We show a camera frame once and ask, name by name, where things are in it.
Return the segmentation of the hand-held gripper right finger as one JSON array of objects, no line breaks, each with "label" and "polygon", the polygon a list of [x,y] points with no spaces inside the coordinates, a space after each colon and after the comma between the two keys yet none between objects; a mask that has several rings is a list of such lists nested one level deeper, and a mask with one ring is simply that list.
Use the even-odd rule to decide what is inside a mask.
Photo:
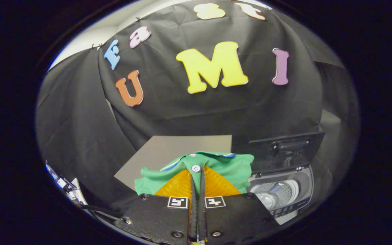
[{"label": "hand-held gripper right finger", "polygon": [[202,168],[198,205],[198,237],[205,244],[250,244],[280,231],[254,193],[239,193],[207,166]]}]

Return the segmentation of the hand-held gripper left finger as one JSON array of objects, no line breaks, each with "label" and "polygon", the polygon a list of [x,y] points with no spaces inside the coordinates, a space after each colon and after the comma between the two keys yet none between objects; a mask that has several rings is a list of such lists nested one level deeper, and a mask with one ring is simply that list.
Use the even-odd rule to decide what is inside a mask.
[{"label": "hand-held gripper left finger", "polygon": [[194,180],[185,169],[155,194],[140,194],[114,225],[151,243],[190,244],[198,240],[197,213]]}]

